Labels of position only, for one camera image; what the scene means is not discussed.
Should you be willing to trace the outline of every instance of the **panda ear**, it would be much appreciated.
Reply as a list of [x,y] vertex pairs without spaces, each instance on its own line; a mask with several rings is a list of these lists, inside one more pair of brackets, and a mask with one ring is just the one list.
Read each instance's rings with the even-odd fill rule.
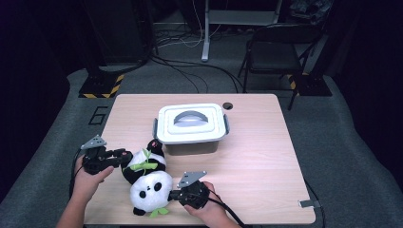
[[138,209],[136,207],[133,208],[133,214],[136,216],[143,216],[145,215],[145,211],[142,209]]

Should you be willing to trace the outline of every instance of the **dark background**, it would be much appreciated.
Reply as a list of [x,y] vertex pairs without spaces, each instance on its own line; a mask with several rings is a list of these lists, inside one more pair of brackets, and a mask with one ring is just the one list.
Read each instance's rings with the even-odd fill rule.
[[[151,2],[154,20],[177,8],[188,8],[184,1]],[[201,2],[196,4],[203,9]],[[402,4],[392,0],[335,0],[326,24],[329,39],[312,72],[314,78],[324,73],[334,78],[351,109],[357,132],[401,188],[402,11]],[[138,23],[136,13],[127,17],[130,18],[122,20]],[[84,5],[78,0],[2,1],[0,29],[4,83],[2,200],[63,106],[69,91],[67,76],[88,64],[105,66],[106,55]],[[133,55],[143,58],[149,37],[147,42],[142,39],[151,28],[137,29],[139,34],[134,35],[140,44],[135,44]]]

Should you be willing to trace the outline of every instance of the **container handle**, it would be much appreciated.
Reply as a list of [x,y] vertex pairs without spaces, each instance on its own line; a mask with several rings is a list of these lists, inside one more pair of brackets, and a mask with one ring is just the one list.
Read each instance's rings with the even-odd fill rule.
[[190,111],[184,111],[181,114],[179,114],[178,116],[176,116],[174,119],[174,124],[176,124],[177,122],[180,121],[181,118],[186,117],[186,116],[196,116],[196,117],[199,117],[202,121],[208,123],[208,119],[204,114],[202,114],[198,111],[190,110]]

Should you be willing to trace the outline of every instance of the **yellow black hazard tape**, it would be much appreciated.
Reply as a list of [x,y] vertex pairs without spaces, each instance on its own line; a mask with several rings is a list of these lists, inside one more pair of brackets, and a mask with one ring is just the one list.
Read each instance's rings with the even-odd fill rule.
[[124,74],[120,75],[115,82],[115,85],[112,87],[109,93],[95,94],[95,93],[80,93],[80,98],[113,98],[121,86],[122,79],[124,78]]

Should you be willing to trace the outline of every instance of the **gray carpet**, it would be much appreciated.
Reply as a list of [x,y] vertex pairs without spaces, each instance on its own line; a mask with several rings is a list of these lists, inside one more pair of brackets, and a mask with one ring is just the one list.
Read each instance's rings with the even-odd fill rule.
[[[213,41],[207,64],[237,75],[247,37],[228,36]],[[171,45],[160,47],[159,52],[167,59],[199,64],[202,45]],[[310,60],[307,71],[315,58]],[[185,77],[169,66],[149,61],[125,75],[118,94],[237,92],[231,78],[220,70],[200,66],[181,69],[194,75]],[[323,205],[326,227],[403,227],[403,194],[390,172],[376,160],[355,132],[349,108],[332,78],[325,76],[332,97],[298,96],[291,111],[286,110],[291,92],[267,90],[269,81],[266,78],[251,80],[254,82],[249,92],[274,92],[278,95],[302,174]],[[106,121],[95,125],[88,123],[99,106],[103,107],[99,113],[105,113],[107,118],[114,99],[78,98],[79,89],[86,79],[85,70],[74,72],[68,79],[71,87],[64,107],[0,205],[2,228],[53,227],[67,203],[74,153],[94,135],[102,134]],[[322,215],[320,210],[316,212],[317,221],[301,227],[321,227]]]

